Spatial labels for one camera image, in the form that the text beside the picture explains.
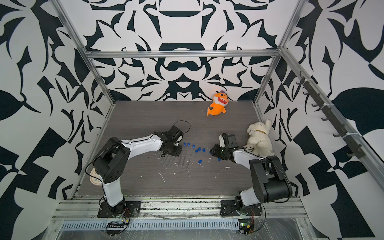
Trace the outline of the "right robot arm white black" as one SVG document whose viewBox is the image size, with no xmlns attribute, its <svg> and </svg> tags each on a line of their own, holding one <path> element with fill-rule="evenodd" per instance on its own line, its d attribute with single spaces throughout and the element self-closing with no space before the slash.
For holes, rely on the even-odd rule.
<svg viewBox="0 0 384 240">
<path fill-rule="evenodd" d="M 239 146 L 234 135 L 223 133 L 219 141 L 210 149 L 212 156 L 242 165 L 251 172 L 252 187 L 241 191 L 237 197 L 241 208 L 288 200 L 292 196 L 292 185 L 278 157 L 256 155 L 251 148 Z"/>
</svg>

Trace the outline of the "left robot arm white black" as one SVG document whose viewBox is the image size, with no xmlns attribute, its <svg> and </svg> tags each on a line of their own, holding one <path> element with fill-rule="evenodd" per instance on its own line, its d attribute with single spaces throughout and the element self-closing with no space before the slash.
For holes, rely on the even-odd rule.
<svg viewBox="0 0 384 240">
<path fill-rule="evenodd" d="M 178 157 L 182 151 L 179 143 L 183 135 L 179 128 L 172 126 L 168 131 L 154 132 L 147 137 L 133 140 L 110 138 L 92 160 L 96 173 L 101 177 L 107 206 L 114 209 L 125 203 L 120 177 L 128 160 L 156 151 L 161 151 L 163 157 L 166 155 Z"/>
</svg>

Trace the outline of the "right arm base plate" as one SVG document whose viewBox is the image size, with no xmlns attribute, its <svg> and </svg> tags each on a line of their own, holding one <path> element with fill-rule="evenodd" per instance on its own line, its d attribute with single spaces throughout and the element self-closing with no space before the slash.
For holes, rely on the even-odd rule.
<svg viewBox="0 0 384 240">
<path fill-rule="evenodd" d="M 220 215 L 222 217 L 258 217 L 262 211 L 261 204 L 243 206 L 236 200 L 221 200 Z"/>
</svg>

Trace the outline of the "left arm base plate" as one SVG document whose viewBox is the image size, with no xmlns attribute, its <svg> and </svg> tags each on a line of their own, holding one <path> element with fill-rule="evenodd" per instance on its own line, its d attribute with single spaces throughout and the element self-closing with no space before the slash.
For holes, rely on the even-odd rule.
<svg viewBox="0 0 384 240">
<path fill-rule="evenodd" d="M 97 218 L 106 219 L 112 217 L 131 218 L 140 213 L 141 201 L 125 201 L 120 202 L 115 207 L 111 207 L 107 202 L 101 202 L 100 208 L 97 214 Z"/>
</svg>

